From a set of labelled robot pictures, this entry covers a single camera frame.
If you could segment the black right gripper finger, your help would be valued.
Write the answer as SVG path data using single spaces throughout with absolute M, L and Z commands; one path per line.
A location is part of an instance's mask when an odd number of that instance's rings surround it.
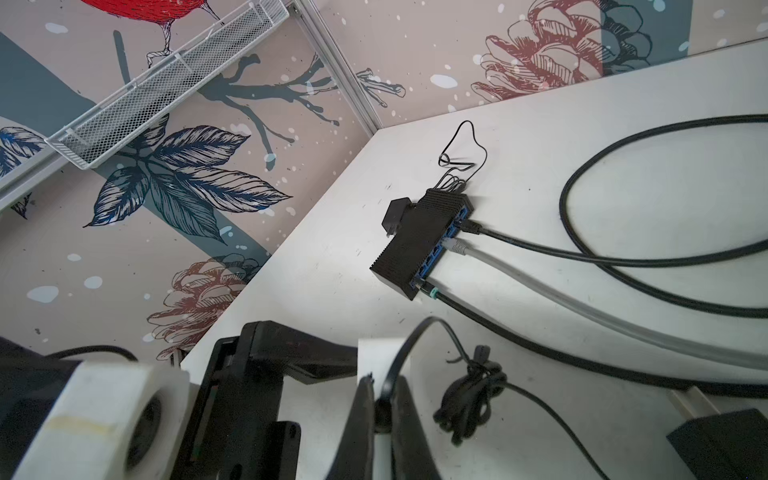
M 407 379 L 399 376 L 391 399 L 394 479 L 440 480 Z

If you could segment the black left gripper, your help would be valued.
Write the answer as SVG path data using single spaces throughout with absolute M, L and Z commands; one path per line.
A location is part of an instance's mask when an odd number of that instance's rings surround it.
M 284 379 L 305 385 L 349 378 L 357 350 L 276 323 L 246 324 L 218 340 L 182 440 L 174 479 L 293 479 L 301 427 L 278 418 Z M 376 406 L 362 377 L 327 480 L 373 478 Z

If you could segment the black network switch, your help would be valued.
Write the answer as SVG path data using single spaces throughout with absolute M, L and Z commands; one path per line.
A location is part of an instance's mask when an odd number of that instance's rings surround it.
M 458 225 L 474 210 L 467 195 L 434 188 L 413 204 L 370 266 L 379 280 L 409 300 L 445 252 L 442 241 L 455 237 Z

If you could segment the small black adapter block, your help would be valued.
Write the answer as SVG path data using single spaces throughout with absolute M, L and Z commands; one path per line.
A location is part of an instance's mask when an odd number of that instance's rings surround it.
M 755 408 L 720 412 L 692 387 L 672 390 L 684 418 L 667 440 L 697 479 L 761 480 L 767 477 L 767 417 Z

